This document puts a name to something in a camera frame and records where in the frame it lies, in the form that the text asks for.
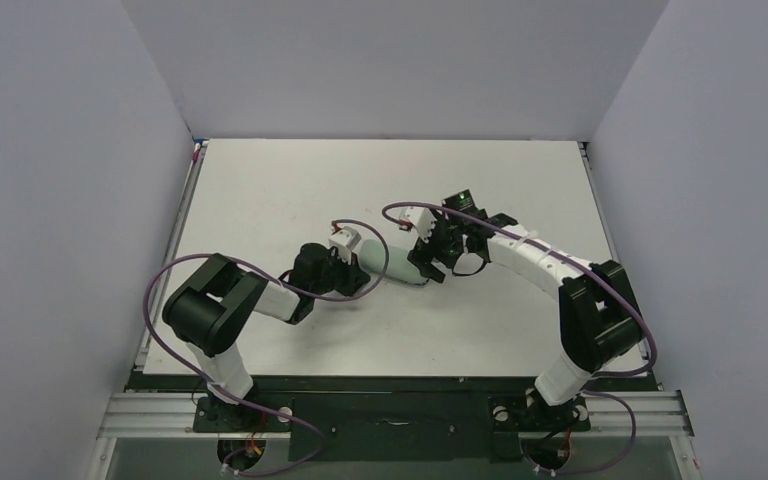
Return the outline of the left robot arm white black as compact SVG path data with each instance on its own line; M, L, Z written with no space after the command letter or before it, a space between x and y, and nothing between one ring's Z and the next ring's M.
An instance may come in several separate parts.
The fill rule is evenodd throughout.
M343 259L336 246L317 243L303 245L293 268L275 282L220 253L202 258L166 301L161 317L195 355L197 368L208 377L208 390L231 405L254 388L237 348L253 314L295 325L312 312L318 297L336 293L349 300L371 281L356 254Z

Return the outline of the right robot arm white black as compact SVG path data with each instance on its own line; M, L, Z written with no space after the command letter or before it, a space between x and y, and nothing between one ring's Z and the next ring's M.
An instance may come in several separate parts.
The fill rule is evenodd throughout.
M561 352L533 387L535 400L547 407L571 401L604 374L607 364L645 338L620 264L588 263L558 250L513 217L477 208L468 190L439 206L406 205L396 222L416 233L407 258L427 280L443 282L463 255L474 254L525 278L557 302Z

